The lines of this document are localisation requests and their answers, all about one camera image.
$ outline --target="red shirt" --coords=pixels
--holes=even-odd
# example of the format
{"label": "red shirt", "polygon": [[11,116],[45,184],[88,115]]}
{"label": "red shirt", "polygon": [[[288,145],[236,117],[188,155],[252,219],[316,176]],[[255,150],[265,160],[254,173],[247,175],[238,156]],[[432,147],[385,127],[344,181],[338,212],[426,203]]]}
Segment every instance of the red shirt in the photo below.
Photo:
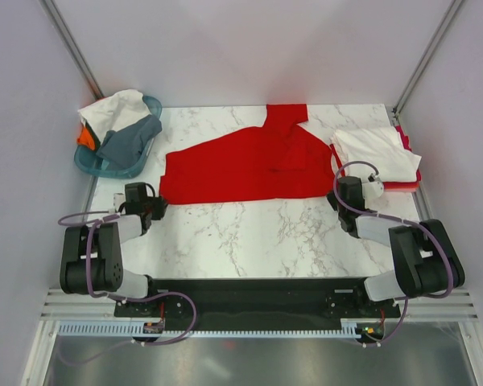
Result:
{"label": "red shirt", "polygon": [[159,195],[171,204],[326,196],[331,150],[297,124],[306,105],[268,105],[262,127],[247,127],[167,154]]}

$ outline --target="white cloth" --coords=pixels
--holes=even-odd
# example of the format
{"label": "white cloth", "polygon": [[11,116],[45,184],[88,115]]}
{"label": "white cloth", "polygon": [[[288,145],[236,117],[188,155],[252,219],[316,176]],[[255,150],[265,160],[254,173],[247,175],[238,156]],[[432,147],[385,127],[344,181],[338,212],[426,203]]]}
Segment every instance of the white cloth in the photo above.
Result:
{"label": "white cloth", "polygon": [[149,115],[143,94],[124,90],[79,110],[80,121],[87,122],[100,142],[109,130],[119,131]]}
{"label": "white cloth", "polygon": [[[411,183],[417,181],[421,157],[404,149],[394,127],[375,129],[335,130],[332,144],[342,164],[367,161],[379,169],[383,182]],[[351,165],[346,175],[366,179],[372,170],[365,165]]]}

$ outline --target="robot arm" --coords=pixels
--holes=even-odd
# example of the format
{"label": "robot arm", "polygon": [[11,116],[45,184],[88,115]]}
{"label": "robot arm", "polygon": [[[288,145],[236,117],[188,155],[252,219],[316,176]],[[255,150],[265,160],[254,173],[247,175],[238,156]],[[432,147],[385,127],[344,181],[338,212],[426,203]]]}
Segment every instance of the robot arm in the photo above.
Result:
{"label": "robot arm", "polygon": [[[361,211],[365,208],[365,183],[356,177],[342,177],[337,182],[338,193],[349,206]],[[328,201],[342,228],[352,237],[376,241],[392,250],[394,270],[365,279],[365,291],[373,302],[390,298],[417,298],[445,290],[448,275],[433,243],[417,228],[401,225],[379,217],[361,216],[341,206],[334,193]],[[464,270],[439,220],[421,222],[439,241],[452,269],[454,287],[464,284]]]}
{"label": "robot arm", "polygon": [[[126,185],[124,195],[115,195],[115,209],[125,211],[125,215],[102,224],[93,234],[93,288],[123,298],[145,298],[150,278],[123,269],[120,244],[147,233],[152,220],[163,218],[167,202],[148,196],[145,183],[131,183]],[[64,234],[60,284],[67,294],[89,293],[85,271],[88,237],[86,225],[67,228]]]}

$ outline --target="white wall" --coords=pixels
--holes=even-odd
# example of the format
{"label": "white wall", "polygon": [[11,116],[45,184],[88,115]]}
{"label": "white wall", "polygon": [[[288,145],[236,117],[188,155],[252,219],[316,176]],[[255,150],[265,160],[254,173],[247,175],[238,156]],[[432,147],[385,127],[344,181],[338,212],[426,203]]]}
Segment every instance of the white wall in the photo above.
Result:
{"label": "white wall", "polygon": [[483,322],[483,0],[466,2],[401,121]]}
{"label": "white wall", "polygon": [[394,105],[450,0],[54,0],[106,95]]}
{"label": "white wall", "polygon": [[36,0],[0,1],[0,385],[19,383],[47,288],[58,281],[59,216],[82,207],[72,164],[91,101]]}

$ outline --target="gray cloth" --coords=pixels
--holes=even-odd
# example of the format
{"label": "gray cloth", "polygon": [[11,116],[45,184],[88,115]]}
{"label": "gray cloth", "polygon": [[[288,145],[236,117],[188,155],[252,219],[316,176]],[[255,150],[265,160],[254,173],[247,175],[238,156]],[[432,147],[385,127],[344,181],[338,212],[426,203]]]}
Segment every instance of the gray cloth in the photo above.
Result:
{"label": "gray cloth", "polygon": [[97,156],[109,161],[107,170],[125,170],[141,157],[147,143],[161,132],[161,121],[147,115],[120,131],[110,130],[105,135]]}

